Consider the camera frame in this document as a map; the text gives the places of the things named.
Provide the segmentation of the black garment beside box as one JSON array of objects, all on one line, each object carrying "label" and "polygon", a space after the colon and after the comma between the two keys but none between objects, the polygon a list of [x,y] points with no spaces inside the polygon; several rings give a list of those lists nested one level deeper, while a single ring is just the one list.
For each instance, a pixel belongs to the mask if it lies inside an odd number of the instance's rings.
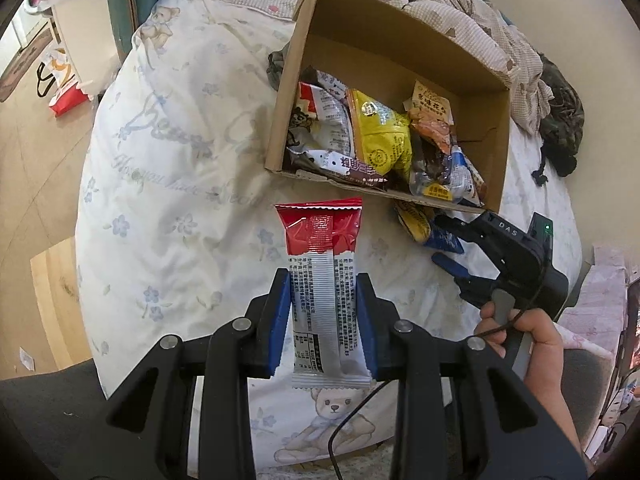
[{"label": "black garment beside box", "polygon": [[267,78],[271,88],[276,91],[278,91],[280,87],[289,46],[290,44],[286,44],[282,49],[272,51],[270,55],[268,55]]}]

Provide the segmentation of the white blue snack bag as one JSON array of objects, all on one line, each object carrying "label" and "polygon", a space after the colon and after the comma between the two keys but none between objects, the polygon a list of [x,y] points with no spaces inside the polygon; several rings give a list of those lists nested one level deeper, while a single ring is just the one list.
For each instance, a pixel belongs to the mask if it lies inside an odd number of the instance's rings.
[{"label": "white blue snack bag", "polygon": [[484,205],[486,183],[457,144],[450,150],[448,188],[455,203],[467,202],[479,207]]}]

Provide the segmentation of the cartoon wafer snack pack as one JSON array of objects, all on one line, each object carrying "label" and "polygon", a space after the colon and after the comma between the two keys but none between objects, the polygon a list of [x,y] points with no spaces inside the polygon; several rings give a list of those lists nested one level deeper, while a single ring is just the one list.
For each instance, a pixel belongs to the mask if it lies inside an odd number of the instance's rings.
[{"label": "cartoon wafer snack pack", "polygon": [[303,148],[296,151],[288,148],[293,166],[328,177],[335,181],[365,186],[386,188],[386,177],[365,162],[333,150]]}]

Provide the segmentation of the camouflage jacket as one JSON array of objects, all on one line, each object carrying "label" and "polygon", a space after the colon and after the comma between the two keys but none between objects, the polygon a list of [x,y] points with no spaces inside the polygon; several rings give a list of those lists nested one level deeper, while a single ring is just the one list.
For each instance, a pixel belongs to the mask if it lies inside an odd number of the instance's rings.
[{"label": "camouflage jacket", "polygon": [[560,178],[575,171],[585,125],[585,110],[577,91],[558,66],[543,53],[539,55],[544,66],[541,79],[552,90],[553,98],[549,101],[550,113],[541,119],[539,126],[540,165],[532,172],[538,188],[548,182],[544,174],[548,162]]}]

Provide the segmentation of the white bear print bedsheet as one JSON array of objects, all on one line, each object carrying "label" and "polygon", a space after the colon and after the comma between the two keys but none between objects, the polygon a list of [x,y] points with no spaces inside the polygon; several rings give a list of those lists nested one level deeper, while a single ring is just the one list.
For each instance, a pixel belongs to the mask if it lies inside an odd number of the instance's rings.
[{"label": "white bear print bedsheet", "polygon": [[[79,302],[104,396],[166,334],[194,339],[243,314],[288,264],[274,205],[335,200],[349,192],[265,170],[276,92],[267,56],[294,24],[216,0],[157,0],[96,112],[82,172],[75,232]],[[510,120],[500,216],[525,230],[534,211],[553,220],[553,264],[575,285],[582,243],[562,179],[530,182],[539,142]],[[400,226],[386,198],[363,196],[358,272],[379,297],[436,337],[459,340],[478,323],[431,251]],[[293,453],[320,422],[310,391],[293,389],[288,331],[272,379],[250,382],[258,479],[336,479],[326,456]],[[335,444],[345,479],[386,479],[396,387],[380,392]]]}]

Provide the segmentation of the brown chocolate snack pack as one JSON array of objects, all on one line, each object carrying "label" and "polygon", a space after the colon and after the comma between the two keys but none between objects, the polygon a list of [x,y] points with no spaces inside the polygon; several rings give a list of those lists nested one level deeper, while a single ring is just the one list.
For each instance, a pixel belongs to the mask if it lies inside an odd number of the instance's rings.
[{"label": "brown chocolate snack pack", "polygon": [[409,188],[414,196],[452,202],[451,157],[416,133],[411,135],[412,162]]}]

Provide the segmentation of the silver red chip bag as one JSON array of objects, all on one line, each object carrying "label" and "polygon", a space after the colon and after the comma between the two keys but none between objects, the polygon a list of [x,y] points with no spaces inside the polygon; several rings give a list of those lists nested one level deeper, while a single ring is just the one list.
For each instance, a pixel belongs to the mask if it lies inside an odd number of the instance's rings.
[{"label": "silver red chip bag", "polygon": [[296,154],[326,150],[354,156],[354,134],[346,107],[323,88],[299,81],[286,146]]}]

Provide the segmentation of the small red white snack pack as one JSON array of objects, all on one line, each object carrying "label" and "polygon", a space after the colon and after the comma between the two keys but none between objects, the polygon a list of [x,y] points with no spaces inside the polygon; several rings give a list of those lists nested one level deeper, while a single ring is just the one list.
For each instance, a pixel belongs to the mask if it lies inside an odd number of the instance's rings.
[{"label": "small red white snack pack", "polygon": [[326,90],[338,102],[341,102],[344,106],[348,105],[348,87],[335,76],[308,66],[300,73],[299,79],[307,84],[313,84]]}]

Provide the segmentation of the yellow crisp snack bag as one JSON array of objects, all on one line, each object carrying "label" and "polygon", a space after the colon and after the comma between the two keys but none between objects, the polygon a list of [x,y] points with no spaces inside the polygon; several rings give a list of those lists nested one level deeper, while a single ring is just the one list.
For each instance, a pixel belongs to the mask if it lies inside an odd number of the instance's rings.
[{"label": "yellow crisp snack bag", "polygon": [[395,171],[408,181],[412,145],[407,116],[357,89],[347,91],[347,103],[357,158],[381,176]]}]

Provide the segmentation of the brown door mat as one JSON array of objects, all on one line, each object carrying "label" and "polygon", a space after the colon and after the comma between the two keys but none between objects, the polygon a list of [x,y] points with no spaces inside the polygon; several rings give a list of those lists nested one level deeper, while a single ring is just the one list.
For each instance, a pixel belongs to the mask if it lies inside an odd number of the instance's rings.
[{"label": "brown door mat", "polygon": [[32,63],[52,41],[52,34],[45,28],[23,50],[14,55],[1,75],[0,102],[6,102]]}]

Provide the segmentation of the pink patterned pillow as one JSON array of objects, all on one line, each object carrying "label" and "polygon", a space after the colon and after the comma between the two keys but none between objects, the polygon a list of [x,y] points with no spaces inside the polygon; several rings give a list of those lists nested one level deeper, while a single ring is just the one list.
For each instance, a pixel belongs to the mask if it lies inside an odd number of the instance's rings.
[{"label": "pink patterned pillow", "polygon": [[558,322],[565,350],[586,350],[613,362],[628,326],[628,287],[638,266],[628,266],[623,249],[594,244],[576,304],[566,307]]}]

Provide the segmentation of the tan peanut snack bag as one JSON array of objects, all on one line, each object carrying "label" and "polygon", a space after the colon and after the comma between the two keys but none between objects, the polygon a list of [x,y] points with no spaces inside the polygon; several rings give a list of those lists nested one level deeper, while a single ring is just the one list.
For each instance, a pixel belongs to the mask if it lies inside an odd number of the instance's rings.
[{"label": "tan peanut snack bag", "polygon": [[404,102],[404,109],[410,126],[421,138],[436,146],[442,154],[451,153],[454,115],[448,99],[417,80],[411,98]]}]

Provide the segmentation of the red white snack bar wrapper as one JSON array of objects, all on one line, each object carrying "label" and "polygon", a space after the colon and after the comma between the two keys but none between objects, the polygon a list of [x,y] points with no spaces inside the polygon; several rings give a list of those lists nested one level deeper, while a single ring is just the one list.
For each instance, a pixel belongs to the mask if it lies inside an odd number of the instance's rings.
[{"label": "red white snack bar wrapper", "polygon": [[362,200],[277,204],[292,282],[293,386],[363,389],[356,308]]}]

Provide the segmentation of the brown cardboard box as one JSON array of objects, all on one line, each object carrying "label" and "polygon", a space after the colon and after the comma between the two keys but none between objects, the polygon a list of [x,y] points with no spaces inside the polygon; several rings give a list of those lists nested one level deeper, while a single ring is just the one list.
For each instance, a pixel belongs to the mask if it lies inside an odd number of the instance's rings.
[{"label": "brown cardboard box", "polygon": [[265,167],[274,174],[326,183],[295,170],[285,155],[299,73],[323,70],[393,110],[421,81],[446,96],[457,140],[487,184],[485,208],[501,204],[509,151],[510,92],[449,37],[380,0],[298,0],[274,108]]}]

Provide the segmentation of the dark blue snack bag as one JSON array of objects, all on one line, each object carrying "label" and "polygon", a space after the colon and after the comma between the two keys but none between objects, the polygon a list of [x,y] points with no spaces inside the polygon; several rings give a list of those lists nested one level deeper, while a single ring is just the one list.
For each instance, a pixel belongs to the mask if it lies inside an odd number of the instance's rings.
[{"label": "dark blue snack bag", "polygon": [[419,245],[439,252],[464,253],[460,240],[454,234],[436,226],[432,208],[395,200],[394,209],[400,224]]}]

